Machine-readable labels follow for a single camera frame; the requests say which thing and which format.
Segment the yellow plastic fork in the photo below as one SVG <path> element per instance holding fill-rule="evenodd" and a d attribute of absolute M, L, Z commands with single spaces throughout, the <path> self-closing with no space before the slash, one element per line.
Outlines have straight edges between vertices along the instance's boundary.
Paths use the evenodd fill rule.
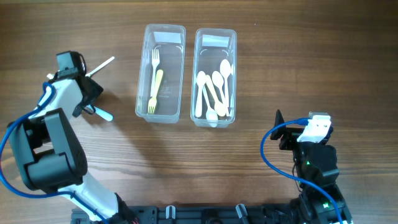
<path fill-rule="evenodd" d="M 153 97 L 150 98 L 149 102 L 148 102 L 148 113 L 149 114 L 154 114 L 155 113 L 155 109 L 157 106 L 157 94 L 160 88 L 160 84 L 163 78 L 164 72 L 163 70 L 158 70 L 156 73 L 156 77 L 155 77 L 155 90 L 154 90 L 154 95 Z"/>

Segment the white spoon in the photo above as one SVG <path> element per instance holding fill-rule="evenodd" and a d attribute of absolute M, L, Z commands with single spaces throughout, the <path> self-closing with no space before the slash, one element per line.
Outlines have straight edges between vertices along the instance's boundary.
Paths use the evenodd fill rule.
<path fill-rule="evenodd" d="M 229 107 L 229 90 L 228 90 L 228 77 L 231 74 L 231 65 L 227 59 L 221 61 L 220 73 L 224 78 L 224 96 L 226 100 L 226 106 Z"/>
<path fill-rule="evenodd" d="M 228 107 L 226 105 L 226 99 L 225 99 L 224 92 L 223 92 L 224 79 L 220 72 L 214 71 L 212 73 L 212 82 L 216 87 L 218 87 L 218 89 L 220 91 L 220 95 L 221 95 L 221 102 L 224 105 L 226 115 L 229 116 L 229 111 L 228 111 Z"/>
<path fill-rule="evenodd" d="M 218 115 L 216 111 L 212 109 L 210 106 L 210 101 L 208 99 L 208 93 L 205 86 L 203 87 L 203 96 L 205 97 L 205 102 L 207 107 L 206 120 L 210 127 L 215 128 L 218 125 Z"/>

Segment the white fork thick handle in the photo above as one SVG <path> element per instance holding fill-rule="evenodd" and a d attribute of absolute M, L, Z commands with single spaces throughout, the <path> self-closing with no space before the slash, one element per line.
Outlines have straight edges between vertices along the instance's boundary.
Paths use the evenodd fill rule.
<path fill-rule="evenodd" d="M 111 113 L 109 113 L 105 110 L 102 110 L 96 106 L 88 105 L 87 110 L 88 110 L 89 114 L 97 114 L 98 116 L 105 119 L 106 121 L 112 121 L 114 119 L 114 116 Z"/>

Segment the yellow plastic spoon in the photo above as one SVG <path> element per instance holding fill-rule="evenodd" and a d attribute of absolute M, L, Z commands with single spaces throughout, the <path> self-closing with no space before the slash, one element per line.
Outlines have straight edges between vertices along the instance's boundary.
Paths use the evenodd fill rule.
<path fill-rule="evenodd" d="M 226 115 L 226 108 L 224 107 L 224 104 L 218 99 L 218 95 L 216 94 L 214 84 L 212 82 L 212 79 L 209 75 L 206 75 L 206 85 L 214 99 L 214 110 L 216 111 L 218 116 L 225 116 Z"/>

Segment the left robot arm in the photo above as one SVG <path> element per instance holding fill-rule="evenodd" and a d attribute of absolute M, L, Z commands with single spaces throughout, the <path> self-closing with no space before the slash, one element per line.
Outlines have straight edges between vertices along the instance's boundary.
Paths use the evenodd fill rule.
<path fill-rule="evenodd" d="M 1 146 L 11 145 L 25 186 L 40 198 L 61 196 L 80 207 L 93 223 L 139 223 L 120 196 L 89 172 L 85 152 L 70 125 L 82 112 L 112 121 L 93 102 L 103 88 L 86 71 L 81 53 L 57 54 L 59 69 L 43 84 L 35 109 L 9 123 Z"/>

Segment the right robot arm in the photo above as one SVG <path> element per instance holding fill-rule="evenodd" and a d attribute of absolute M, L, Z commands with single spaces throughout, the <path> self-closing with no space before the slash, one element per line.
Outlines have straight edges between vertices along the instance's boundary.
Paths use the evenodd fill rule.
<path fill-rule="evenodd" d="M 302 128 L 289 128 L 289 124 Z M 269 205 L 267 223 L 353 223 L 353 218 L 339 190 L 336 149 L 327 142 L 333 132 L 328 113 L 312 113 L 307 118 L 285 121 L 276 111 L 271 140 L 280 140 L 279 149 L 292 151 L 294 166 L 287 174 L 270 166 L 283 176 L 293 179 L 300 193 L 288 204 Z"/>

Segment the white spoon horizontal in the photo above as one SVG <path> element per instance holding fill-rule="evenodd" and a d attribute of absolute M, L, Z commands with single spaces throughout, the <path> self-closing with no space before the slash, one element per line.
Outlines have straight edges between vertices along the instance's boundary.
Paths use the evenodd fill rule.
<path fill-rule="evenodd" d="M 204 71 L 198 72 L 196 83 L 198 86 L 198 92 L 197 92 L 197 100 L 195 106 L 195 116 L 199 118 L 201 117 L 202 114 L 202 91 L 203 91 L 203 86 L 206 83 L 206 74 Z"/>

